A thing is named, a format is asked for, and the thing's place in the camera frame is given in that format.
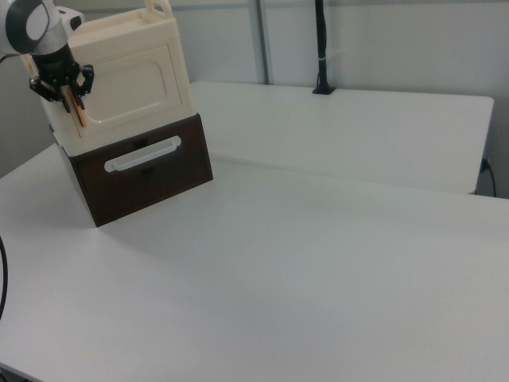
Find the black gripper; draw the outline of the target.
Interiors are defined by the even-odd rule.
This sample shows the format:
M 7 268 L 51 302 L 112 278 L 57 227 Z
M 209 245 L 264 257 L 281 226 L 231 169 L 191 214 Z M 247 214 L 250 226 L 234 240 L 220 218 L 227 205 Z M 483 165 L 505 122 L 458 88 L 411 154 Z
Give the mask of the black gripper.
M 48 102 L 60 102 L 67 113 L 71 108 L 60 87 L 69 85 L 72 81 L 72 95 L 76 104 L 84 111 L 82 98 L 91 93 L 95 79 L 92 65 L 86 64 L 78 67 L 76 75 L 76 61 L 69 45 L 50 54 L 33 54 L 32 59 L 37 66 L 38 75 L 29 79 L 29 88 Z M 78 77 L 83 77 L 79 84 Z

